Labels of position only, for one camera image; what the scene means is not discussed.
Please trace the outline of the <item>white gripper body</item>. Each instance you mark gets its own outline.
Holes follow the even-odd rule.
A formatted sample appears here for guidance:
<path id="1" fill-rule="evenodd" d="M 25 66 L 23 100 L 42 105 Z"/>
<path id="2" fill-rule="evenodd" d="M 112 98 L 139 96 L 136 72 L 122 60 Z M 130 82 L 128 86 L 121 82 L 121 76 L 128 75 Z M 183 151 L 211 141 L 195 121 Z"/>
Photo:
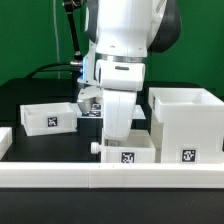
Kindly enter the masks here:
<path id="1" fill-rule="evenodd" d="M 125 141 L 130 133 L 145 65 L 98 60 L 95 73 L 103 95 L 103 131 L 108 140 Z"/>

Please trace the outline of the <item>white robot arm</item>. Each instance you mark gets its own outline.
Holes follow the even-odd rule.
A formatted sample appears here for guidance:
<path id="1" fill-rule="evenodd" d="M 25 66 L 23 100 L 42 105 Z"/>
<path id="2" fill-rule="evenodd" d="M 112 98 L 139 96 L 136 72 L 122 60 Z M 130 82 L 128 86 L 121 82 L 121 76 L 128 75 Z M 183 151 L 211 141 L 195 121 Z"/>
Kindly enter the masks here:
<path id="1" fill-rule="evenodd" d="M 89 51 L 80 82 L 102 90 L 103 135 L 128 138 L 150 52 L 171 48 L 181 32 L 177 0 L 86 0 Z"/>

